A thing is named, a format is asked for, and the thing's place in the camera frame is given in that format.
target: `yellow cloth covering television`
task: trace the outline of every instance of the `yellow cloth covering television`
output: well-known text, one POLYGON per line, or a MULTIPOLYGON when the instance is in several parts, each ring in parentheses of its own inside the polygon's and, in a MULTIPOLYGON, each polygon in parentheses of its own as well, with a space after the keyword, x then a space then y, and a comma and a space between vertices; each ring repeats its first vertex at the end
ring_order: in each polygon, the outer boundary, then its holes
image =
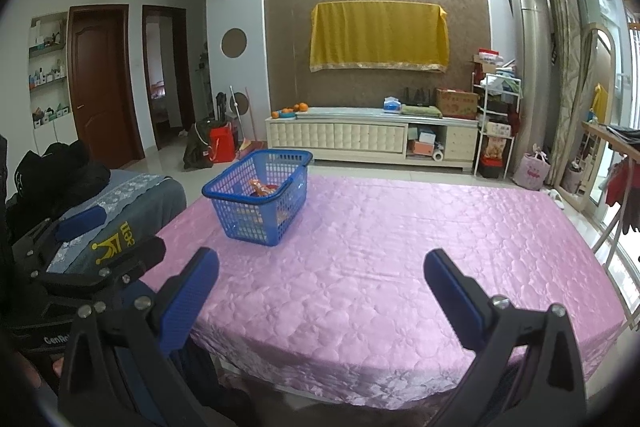
POLYGON ((447 13, 438 4, 322 2, 311 12, 311 71, 446 71, 447 13))
POLYGON ((598 84, 593 91, 593 102, 591 103, 591 111, 598 118, 600 123, 605 122, 607 116, 607 99, 609 93, 602 87, 602 84, 598 84))

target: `patterned wallpaper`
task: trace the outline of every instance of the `patterned wallpaper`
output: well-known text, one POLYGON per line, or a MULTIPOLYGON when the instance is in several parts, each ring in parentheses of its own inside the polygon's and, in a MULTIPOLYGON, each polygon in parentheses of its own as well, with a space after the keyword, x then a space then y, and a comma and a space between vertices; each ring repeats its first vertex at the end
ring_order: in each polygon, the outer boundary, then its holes
POLYGON ((487 0, 402 0, 440 4, 447 12, 450 61, 447 73, 399 70, 309 70, 311 10, 339 0, 264 0, 271 108, 296 102, 316 106, 382 107, 385 96, 405 87, 468 90, 473 53, 489 47, 487 0))

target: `metal screw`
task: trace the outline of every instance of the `metal screw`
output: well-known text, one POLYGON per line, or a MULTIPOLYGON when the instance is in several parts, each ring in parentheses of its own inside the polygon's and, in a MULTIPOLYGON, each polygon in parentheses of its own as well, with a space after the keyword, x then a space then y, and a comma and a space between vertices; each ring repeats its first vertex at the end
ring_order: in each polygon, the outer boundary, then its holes
POLYGON ((504 295, 494 295, 491 297, 491 303, 499 310, 505 310, 511 305, 511 301, 504 295))
POLYGON ((551 311, 558 317, 564 317, 566 315, 566 308, 562 304, 551 304, 551 311))
POLYGON ((81 319, 85 319, 89 315, 91 315, 91 306, 89 304, 83 304, 78 308, 78 317, 81 319))
POLYGON ((151 306, 151 297, 148 297, 147 295, 141 295, 133 301, 133 305, 137 310, 146 310, 151 306))

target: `blue plastic basket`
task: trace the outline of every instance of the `blue plastic basket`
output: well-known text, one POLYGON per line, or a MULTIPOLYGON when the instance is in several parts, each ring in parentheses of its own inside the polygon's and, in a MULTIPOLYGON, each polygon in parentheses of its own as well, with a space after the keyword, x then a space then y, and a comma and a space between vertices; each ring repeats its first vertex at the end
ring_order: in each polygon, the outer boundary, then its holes
POLYGON ((227 237, 274 247, 306 200, 306 151, 265 149, 231 165, 202 188, 227 237), (278 185, 269 196, 252 196, 249 180, 278 185))

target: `pink quilted cover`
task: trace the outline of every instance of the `pink quilted cover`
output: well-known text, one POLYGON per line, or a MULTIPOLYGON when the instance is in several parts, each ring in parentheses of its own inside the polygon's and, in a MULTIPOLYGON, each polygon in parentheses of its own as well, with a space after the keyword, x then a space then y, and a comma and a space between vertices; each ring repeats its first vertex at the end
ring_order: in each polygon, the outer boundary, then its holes
POLYGON ((277 247, 228 239, 204 198, 158 235, 165 260, 143 277, 153 289, 201 245, 220 256, 197 343, 254 377, 356 405, 410 406, 455 387, 472 360, 422 277, 432 248, 489 295, 564 303, 586 377, 624 319, 571 222, 545 194, 516 188, 310 175, 277 247))

